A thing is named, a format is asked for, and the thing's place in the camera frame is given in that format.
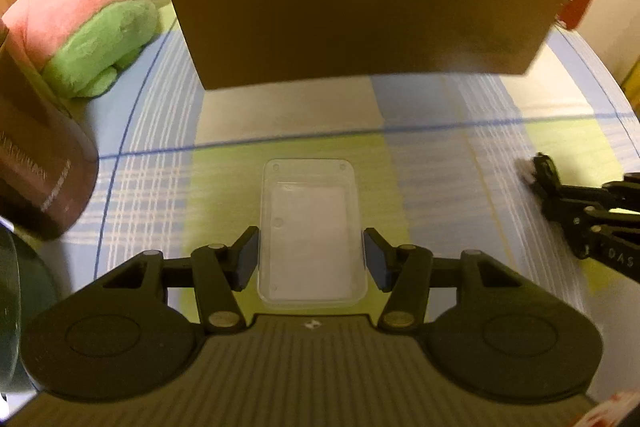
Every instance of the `brown cylinder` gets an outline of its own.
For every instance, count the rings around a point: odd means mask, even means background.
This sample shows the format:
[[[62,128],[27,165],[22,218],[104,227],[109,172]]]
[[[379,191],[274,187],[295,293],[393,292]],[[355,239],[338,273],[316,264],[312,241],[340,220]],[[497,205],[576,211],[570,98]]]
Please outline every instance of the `brown cylinder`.
[[[53,239],[88,203],[98,153],[68,112],[34,89],[6,40],[0,20],[0,216]]]

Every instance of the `green glass bowl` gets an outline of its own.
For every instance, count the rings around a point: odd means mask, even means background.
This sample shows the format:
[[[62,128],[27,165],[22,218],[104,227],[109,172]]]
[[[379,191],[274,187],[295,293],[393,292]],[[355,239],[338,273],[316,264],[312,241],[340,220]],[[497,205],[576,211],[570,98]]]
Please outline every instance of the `green glass bowl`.
[[[20,332],[57,300],[53,277],[40,257],[0,225],[0,392],[31,389],[20,362]]]

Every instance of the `table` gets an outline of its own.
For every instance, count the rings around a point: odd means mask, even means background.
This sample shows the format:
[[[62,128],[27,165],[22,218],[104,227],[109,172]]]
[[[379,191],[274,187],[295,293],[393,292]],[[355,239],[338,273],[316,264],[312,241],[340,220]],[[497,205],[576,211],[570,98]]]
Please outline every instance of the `table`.
[[[272,158],[345,158],[363,227],[439,256],[493,255],[600,328],[592,396],[640,388],[640,285],[574,259],[514,167],[542,151],[564,183],[593,186],[640,170],[638,119],[575,32],[553,29],[524,76],[363,75],[205,92],[165,4],[161,33],[84,118],[100,153],[95,192],[40,252],[67,292],[146,248],[179,257],[232,243],[258,225]],[[345,312],[380,313],[385,296],[369,286]],[[428,317],[453,298],[433,291]],[[238,299],[247,314],[265,309],[255,274]],[[196,319],[193,293],[170,301]]]

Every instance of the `dark bottle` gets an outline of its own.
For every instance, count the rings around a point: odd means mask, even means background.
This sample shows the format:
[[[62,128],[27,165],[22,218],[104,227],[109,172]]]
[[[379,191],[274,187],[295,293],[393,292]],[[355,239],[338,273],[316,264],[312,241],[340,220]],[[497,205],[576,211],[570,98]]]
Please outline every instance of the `dark bottle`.
[[[53,239],[88,203],[98,153],[68,112],[34,89],[7,40],[0,20],[0,216]]]

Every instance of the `plush toy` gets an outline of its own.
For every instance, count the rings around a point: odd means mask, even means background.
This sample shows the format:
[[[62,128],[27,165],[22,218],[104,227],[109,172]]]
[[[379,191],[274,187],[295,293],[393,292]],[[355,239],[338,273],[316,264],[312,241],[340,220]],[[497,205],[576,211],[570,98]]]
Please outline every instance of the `plush toy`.
[[[18,62],[62,98],[91,97],[153,38],[158,9],[152,0],[17,0],[2,19]]]

